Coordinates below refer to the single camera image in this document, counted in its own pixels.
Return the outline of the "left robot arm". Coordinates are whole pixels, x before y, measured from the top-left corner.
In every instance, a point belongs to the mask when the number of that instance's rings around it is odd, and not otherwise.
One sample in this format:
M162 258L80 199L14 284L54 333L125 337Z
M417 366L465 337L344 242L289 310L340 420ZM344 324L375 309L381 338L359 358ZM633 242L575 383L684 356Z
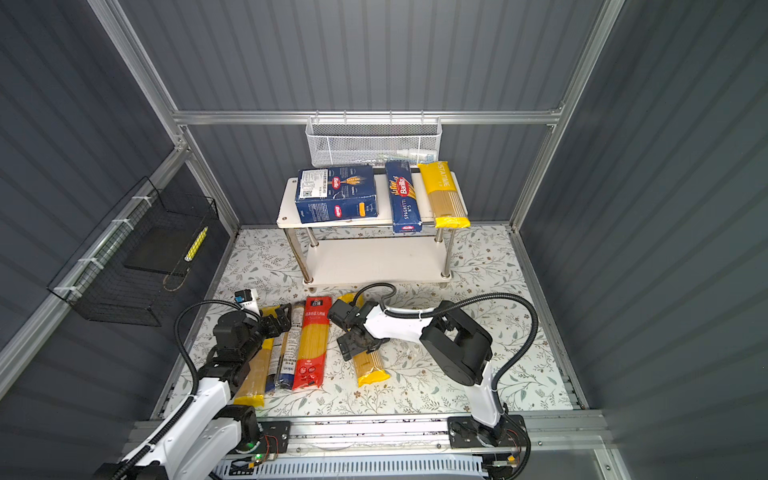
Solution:
M125 457L102 464L93 474L95 479L204 479L226 454L250 451L261 441L263 430L254 408L234 405L232 399L264 341L290 331L291 316L283 308L264 316L218 300L218 305L232 310L219 318L213 353L198 369L185 348L180 324L188 312L211 303L192 304L173 323L176 346L191 374L187 397Z

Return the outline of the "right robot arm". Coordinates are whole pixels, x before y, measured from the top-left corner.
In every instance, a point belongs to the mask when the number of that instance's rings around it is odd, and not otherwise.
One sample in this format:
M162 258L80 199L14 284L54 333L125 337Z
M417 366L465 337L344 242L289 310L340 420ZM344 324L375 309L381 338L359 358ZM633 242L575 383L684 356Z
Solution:
M328 317L342 330L337 343L346 361L373 353L392 339L416 343L445 376L465 389L470 414L447 420L453 447L522 445L492 386L491 335L457 304L443 301L436 308L414 310L373 301L357 307L338 300Z

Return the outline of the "yellow Pasta Time bag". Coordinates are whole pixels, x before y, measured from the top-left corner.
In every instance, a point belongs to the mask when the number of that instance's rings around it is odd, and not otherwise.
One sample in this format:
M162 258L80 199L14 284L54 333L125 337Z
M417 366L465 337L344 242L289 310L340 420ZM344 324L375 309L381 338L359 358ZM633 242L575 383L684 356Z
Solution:
M359 388L388 380L390 374L386 370L381 352L362 352L353 358L355 375Z
M464 229L471 223L453 174L445 161L418 166L436 228Z

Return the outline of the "red spaghetti bag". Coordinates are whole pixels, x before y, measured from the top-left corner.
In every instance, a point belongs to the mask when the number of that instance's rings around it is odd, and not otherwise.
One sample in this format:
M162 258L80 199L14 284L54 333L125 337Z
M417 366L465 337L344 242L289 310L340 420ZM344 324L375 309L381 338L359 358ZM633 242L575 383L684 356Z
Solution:
M328 296L306 299L293 390L320 387L323 384L331 306L332 299Z

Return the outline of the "dark blue Barilla box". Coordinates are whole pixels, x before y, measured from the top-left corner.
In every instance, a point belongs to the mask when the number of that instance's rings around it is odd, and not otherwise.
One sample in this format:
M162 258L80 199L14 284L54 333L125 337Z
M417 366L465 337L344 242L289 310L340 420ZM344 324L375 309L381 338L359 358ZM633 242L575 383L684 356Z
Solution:
M301 170L295 205L303 224L377 217L374 169L353 165Z

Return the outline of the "blue Barilla spaghetti box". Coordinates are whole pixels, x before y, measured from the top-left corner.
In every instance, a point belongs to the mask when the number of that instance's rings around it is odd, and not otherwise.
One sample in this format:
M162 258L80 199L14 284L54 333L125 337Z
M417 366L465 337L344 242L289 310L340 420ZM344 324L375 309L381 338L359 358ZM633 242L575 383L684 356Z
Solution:
M385 172L392 211L393 231L395 233L421 232L423 223L409 162L405 160L388 161L385 164Z

